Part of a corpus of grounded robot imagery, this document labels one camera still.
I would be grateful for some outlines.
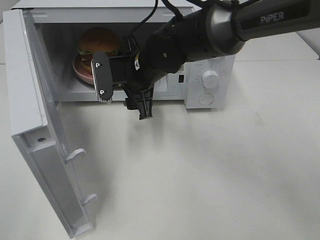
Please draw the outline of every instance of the power knob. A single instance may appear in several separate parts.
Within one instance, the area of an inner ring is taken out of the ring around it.
[[[220,83],[220,76],[215,70],[208,70],[202,74],[202,84],[206,89],[214,89]]]

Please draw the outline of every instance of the hamburger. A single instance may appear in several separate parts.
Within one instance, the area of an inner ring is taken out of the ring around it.
[[[94,27],[84,32],[77,45],[77,51],[81,55],[80,65],[86,72],[92,74],[91,60],[97,51],[103,51],[108,56],[118,54],[121,45],[119,37],[110,29]]]

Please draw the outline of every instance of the white microwave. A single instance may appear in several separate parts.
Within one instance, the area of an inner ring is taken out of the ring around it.
[[[86,204],[97,197],[81,194],[73,160],[86,152],[69,151],[57,111],[59,102],[97,101],[95,88],[73,72],[75,43],[85,30],[97,26],[125,36],[148,15],[152,4],[149,0],[22,0],[3,13],[12,138],[70,238],[92,228]],[[194,12],[184,0],[175,4],[184,15]],[[172,17],[160,5],[135,34],[137,43],[143,46]],[[154,100],[183,100],[187,109],[222,108],[234,60],[235,56],[227,56],[187,62],[178,73],[155,84]],[[125,97],[119,89],[113,100]]]

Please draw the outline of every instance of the open microwave door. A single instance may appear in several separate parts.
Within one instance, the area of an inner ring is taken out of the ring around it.
[[[92,228],[73,160],[84,149],[68,150],[50,91],[45,53],[28,10],[3,13],[12,138],[70,238]]]

